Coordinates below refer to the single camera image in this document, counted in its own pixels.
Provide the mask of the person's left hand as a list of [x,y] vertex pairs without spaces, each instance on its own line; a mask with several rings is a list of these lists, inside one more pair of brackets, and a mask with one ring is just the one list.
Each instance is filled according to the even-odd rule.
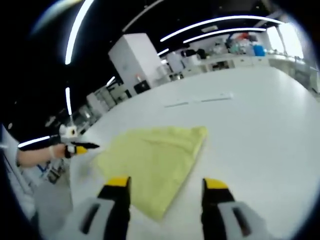
[[65,157],[65,147],[63,143],[52,145],[49,147],[49,153],[52,159],[61,159]]

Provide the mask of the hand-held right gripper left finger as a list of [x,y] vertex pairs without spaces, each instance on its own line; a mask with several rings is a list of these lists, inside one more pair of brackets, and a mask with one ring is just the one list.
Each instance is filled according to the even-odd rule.
[[125,240],[130,221],[131,177],[113,177],[97,197],[86,199],[67,216],[61,240]]

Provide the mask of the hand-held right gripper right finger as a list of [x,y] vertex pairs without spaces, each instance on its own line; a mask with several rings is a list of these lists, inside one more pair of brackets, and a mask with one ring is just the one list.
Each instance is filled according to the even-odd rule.
[[202,179],[201,223],[205,240],[271,240],[265,220],[236,201],[221,180]]

